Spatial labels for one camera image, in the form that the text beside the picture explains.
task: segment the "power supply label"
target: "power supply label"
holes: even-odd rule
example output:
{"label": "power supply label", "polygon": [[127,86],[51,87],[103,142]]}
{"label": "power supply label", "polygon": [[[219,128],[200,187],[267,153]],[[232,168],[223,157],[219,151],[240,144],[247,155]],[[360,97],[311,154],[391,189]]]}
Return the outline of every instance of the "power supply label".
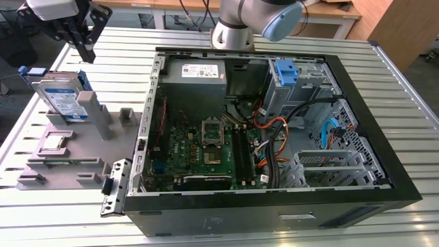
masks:
{"label": "power supply label", "polygon": [[182,77],[218,78],[218,65],[184,64],[182,66]]}
{"label": "power supply label", "polygon": [[48,99],[56,106],[60,114],[72,120],[87,118],[86,109],[78,104],[78,94],[74,89],[44,89]]}

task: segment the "green circuit board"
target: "green circuit board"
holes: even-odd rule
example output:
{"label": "green circuit board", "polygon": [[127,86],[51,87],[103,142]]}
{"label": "green circuit board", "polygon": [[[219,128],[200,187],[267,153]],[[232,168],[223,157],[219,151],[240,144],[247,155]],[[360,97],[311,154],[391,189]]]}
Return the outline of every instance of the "green circuit board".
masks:
{"label": "green circuit board", "polygon": [[[259,183],[238,184],[235,179],[235,160],[232,152],[232,128],[224,127],[224,144],[222,146],[202,145],[202,126],[175,126],[171,129],[168,158],[160,174],[155,175],[156,189],[172,191],[174,181],[188,175],[226,175],[232,177],[231,189],[258,189]],[[252,160],[254,139],[258,130],[246,131],[250,141],[248,156]]]}

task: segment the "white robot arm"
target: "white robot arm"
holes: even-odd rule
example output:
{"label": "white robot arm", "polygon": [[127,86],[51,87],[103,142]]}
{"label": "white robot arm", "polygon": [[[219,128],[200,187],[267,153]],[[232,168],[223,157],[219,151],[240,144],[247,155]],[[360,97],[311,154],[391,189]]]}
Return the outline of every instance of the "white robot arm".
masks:
{"label": "white robot arm", "polygon": [[[55,40],[64,40],[83,61],[94,63],[92,47],[107,25],[112,11],[91,0],[27,0],[19,15]],[[87,26],[90,13],[94,28]],[[250,50],[254,33],[271,41],[282,40],[302,17],[296,0],[223,0],[219,23],[212,34],[216,49]]]}
{"label": "white robot arm", "polygon": [[212,45],[216,49],[250,50],[254,33],[280,41],[300,17],[302,6],[296,0],[223,0]]}

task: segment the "motherboard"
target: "motherboard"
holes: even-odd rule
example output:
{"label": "motherboard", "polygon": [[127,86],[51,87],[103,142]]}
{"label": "motherboard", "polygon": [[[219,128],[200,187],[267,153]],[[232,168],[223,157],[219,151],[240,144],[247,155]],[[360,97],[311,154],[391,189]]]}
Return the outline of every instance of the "motherboard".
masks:
{"label": "motherboard", "polygon": [[166,160],[152,161],[147,191],[258,189],[252,151],[258,130],[207,119],[171,127]]}

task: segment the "aluminum slotted table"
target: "aluminum slotted table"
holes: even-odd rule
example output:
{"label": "aluminum slotted table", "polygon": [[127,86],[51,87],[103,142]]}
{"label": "aluminum slotted table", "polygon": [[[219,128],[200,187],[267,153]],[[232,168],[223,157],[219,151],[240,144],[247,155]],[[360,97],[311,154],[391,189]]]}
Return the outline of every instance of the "aluminum slotted table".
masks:
{"label": "aluminum slotted table", "polygon": [[[95,64],[64,47],[52,70],[87,72],[110,111],[143,110],[156,46],[208,48],[210,34],[107,28],[95,45]],[[147,238],[128,217],[100,218],[99,190],[15,189],[48,119],[35,95],[0,148],[0,245],[83,246],[434,246],[439,242],[439,120],[379,47],[368,42],[255,38],[260,51],[338,55],[422,193],[414,205],[390,210],[346,229],[203,237]]]}

